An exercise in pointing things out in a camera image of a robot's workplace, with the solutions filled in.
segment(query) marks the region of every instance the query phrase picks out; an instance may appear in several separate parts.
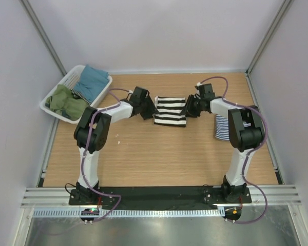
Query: laundry basket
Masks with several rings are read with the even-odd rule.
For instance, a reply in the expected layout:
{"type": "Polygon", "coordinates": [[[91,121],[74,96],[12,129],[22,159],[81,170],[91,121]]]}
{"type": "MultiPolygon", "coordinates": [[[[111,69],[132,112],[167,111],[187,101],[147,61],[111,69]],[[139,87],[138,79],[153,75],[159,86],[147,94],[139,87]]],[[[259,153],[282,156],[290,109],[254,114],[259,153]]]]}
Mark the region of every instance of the laundry basket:
{"type": "MultiPolygon", "coordinates": [[[[75,84],[77,82],[79,82],[80,80],[80,75],[83,71],[83,69],[85,68],[85,66],[83,65],[77,65],[75,66],[74,68],[72,68],[71,71],[69,71],[65,76],[64,78],[58,83],[58,85],[64,85],[66,86],[68,89],[73,89],[75,84]]],[[[98,104],[104,99],[104,97],[106,96],[107,92],[108,92],[108,89],[113,81],[112,77],[111,76],[108,76],[108,79],[109,79],[109,82],[108,84],[105,86],[105,88],[102,90],[102,92],[96,97],[96,99],[92,102],[92,104],[90,104],[90,106],[92,107],[97,107],[98,104]]],[[[63,120],[63,121],[66,121],[66,122],[69,122],[71,124],[77,124],[79,123],[80,121],[80,118],[77,119],[77,120],[70,120],[68,118],[65,118],[59,114],[56,114],[55,112],[51,111],[49,108],[46,107],[46,100],[49,96],[51,96],[55,90],[57,89],[57,86],[55,86],[50,92],[48,95],[46,95],[46,97],[41,101],[40,103],[40,108],[42,110],[44,110],[46,113],[60,119],[60,120],[63,120]]]]}

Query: black and white striped cloth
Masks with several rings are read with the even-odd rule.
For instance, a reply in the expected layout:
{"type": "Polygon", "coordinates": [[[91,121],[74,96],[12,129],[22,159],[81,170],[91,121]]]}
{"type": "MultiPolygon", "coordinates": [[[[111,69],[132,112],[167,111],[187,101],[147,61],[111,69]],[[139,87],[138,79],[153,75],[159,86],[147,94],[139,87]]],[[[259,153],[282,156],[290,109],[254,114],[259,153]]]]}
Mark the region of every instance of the black and white striped cloth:
{"type": "MultiPolygon", "coordinates": [[[[250,124],[243,123],[245,127],[248,127],[250,124]]],[[[229,127],[228,119],[222,117],[221,115],[216,115],[216,139],[229,141],[229,127]]]]}
{"type": "Polygon", "coordinates": [[[186,115],[181,114],[185,105],[185,98],[157,96],[155,106],[159,113],[154,116],[154,125],[186,127],[186,115]]]}

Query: wall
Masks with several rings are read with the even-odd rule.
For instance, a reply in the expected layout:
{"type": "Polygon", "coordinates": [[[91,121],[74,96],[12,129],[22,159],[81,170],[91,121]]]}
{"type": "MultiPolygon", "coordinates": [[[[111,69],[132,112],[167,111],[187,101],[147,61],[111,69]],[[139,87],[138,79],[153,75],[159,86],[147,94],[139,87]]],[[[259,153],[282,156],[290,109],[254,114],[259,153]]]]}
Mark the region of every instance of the wall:
{"type": "Polygon", "coordinates": [[[308,216],[308,0],[294,1],[252,78],[284,181],[308,216]]]}
{"type": "Polygon", "coordinates": [[[63,65],[245,70],[283,0],[30,0],[63,65]]]}
{"type": "Polygon", "coordinates": [[[61,74],[16,0],[0,1],[0,246],[11,246],[53,118],[39,102],[61,74]]]}

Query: wooden table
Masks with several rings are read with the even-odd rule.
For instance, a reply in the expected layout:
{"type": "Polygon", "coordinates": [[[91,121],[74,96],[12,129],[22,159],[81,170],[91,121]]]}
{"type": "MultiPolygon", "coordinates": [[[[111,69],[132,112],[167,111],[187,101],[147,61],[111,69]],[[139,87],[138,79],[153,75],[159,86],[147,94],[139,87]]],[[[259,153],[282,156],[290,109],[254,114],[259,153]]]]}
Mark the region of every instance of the wooden table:
{"type": "MultiPolygon", "coordinates": [[[[113,87],[133,90],[146,88],[155,96],[185,97],[194,94],[197,82],[221,75],[229,80],[226,98],[245,105],[253,104],[244,73],[225,74],[143,74],[114,75],[113,87]]],[[[225,81],[211,81],[216,95],[222,95],[225,81]]],[[[125,92],[115,93],[119,98],[125,92]]],[[[115,104],[107,96],[101,107],[115,104]]],[[[188,118],[186,128],[153,125],[140,115],[110,126],[105,147],[100,153],[98,175],[101,186],[200,186],[220,185],[229,168],[233,148],[214,138],[214,115],[203,112],[188,118]]],[[[60,122],[44,181],[45,187],[76,183],[80,155],[73,133],[76,125],[60,122]]],[[[257,151],[248,179],[257,184],[277,184],[267,147],[257,151]]]]}

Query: cloth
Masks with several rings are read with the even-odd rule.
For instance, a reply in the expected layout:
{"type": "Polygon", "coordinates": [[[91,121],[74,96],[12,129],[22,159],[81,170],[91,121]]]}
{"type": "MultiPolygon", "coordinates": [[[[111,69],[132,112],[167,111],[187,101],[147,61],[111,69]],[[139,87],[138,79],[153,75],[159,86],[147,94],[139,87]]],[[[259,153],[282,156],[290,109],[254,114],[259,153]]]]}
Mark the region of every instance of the cloth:
{"type": "Polygon", "coordinates": [[[157,96],[155,106],[159,113],[154,116],[154,125],[186,127],[186,115],[181,114],[185,105],[185,98],[157,96]]]}
{"type": "Polygon", "coordinates": [[[58,85],[53,95],[47,98],[46,107],[65,118],[77,120],[88,107],[88,103],[82,99],[75,99],[71,90],[58,85]]]}
{"type": "Polygon", "coordinates": [[[86,65],[80,75],[79,82],[72,89],[72,93],[75,98],[82,98],[90,105],[108,82],[108,73],[106,71],[86,65]]]}
{"type": "MultiPolygon", "coordinates": [[[[244,123],[245,127],[250,126],[248,123],[244,123]]],[[[216,132],[215,137],[218,140],[229,141],[229,127],[228,127],[228,119],[222,117],[221,115],[216,115],[216,132]]]]}

